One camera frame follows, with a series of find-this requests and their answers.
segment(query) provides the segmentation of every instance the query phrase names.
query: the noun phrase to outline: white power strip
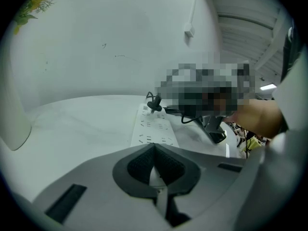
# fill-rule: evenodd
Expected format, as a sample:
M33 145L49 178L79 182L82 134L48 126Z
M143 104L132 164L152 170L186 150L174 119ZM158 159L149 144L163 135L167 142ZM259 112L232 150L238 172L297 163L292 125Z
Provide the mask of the white power strip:
M151 109L147 104L141 103L139 105L130 146L148 143L167 144L179 147L165 110L162 109L161 112L155 111L151 114Z

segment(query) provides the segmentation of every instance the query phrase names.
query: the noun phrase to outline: fluorescent light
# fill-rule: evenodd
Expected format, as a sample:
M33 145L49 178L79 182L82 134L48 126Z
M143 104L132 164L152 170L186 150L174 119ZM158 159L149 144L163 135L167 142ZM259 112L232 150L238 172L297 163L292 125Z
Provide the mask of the fluorescent light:
M273 88L276 88L274 84L269 84L269 85L260 87L261 90L268 90L268 89L273 89Z

